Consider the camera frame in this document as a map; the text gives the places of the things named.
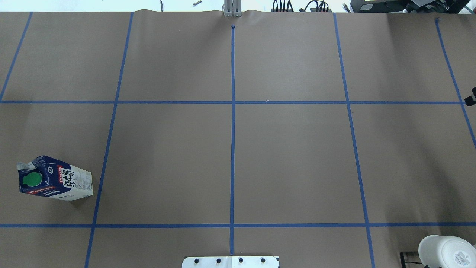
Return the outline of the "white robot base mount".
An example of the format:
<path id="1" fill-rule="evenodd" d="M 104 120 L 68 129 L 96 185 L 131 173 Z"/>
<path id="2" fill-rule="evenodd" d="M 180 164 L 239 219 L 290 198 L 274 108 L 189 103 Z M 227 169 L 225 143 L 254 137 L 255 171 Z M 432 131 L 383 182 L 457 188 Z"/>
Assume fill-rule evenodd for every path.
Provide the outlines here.
<path id="1" fill-rule="evenodd" d="M 279 268 L 278 256 L 194 256 L 182 261 L 182 268 Z"/>

